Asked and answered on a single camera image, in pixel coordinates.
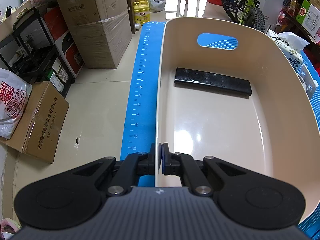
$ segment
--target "red logo on bag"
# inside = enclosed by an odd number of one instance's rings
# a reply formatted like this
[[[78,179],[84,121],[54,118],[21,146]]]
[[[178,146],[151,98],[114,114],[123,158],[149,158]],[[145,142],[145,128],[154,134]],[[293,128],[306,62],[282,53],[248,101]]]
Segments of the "red logo on bag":
[[[305,14],[306,14],[306,9],[304,7],[301,7],[300,15],[304,16]]]
[[[12,101],[13,94],[14,88],[9,86],[6,82],[2,82],[0,87],[0,101],[3,101],[5,106]]]

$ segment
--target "green bicycle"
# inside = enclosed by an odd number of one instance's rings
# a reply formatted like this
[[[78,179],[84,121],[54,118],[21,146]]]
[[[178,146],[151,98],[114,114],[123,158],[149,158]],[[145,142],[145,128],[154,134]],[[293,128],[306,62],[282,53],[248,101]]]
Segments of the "green bicycle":
[[[265,24],[258,0],[221,0],[223,8],[235,22],[249,26],[264,33]]]

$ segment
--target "beige plastic tub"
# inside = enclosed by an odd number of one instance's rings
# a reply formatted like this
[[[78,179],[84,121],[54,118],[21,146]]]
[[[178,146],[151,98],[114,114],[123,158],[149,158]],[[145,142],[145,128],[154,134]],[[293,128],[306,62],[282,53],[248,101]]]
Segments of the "beige plastic tub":
[[[202,47],[201,33],[235,37],[238,46]],[[176,86],[177,67],[248,79],[252,96]],[[171,152],[212,155],[291,183],[306,199],[303,219],[319,203],[320,136],[310,101],[278,46],[252,28],[193,17],[167,22],[156,116],[156,145],[164,142]],[[179,185],[156,171],[156,186]]]

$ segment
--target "black remote control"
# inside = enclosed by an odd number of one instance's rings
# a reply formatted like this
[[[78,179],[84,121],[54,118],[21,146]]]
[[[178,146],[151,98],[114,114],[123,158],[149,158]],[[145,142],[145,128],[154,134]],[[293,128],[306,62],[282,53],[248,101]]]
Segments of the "black remote control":
[[[180,84],[190,83],[192,85],[236,91],[248,96],[252,95],[249,80],[199,70],[177,67],[174,82]]]

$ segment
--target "red box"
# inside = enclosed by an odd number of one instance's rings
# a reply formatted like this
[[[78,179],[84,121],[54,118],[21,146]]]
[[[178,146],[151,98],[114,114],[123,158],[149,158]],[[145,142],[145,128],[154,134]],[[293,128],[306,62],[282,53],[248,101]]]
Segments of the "red box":
[[[59,6],[51,9],[44,16],[48,29],[55,41],[56,47],[66,62],[73,77],[77,77],[84,66],[84,61],[76,47],[76,44],[68,30]]]

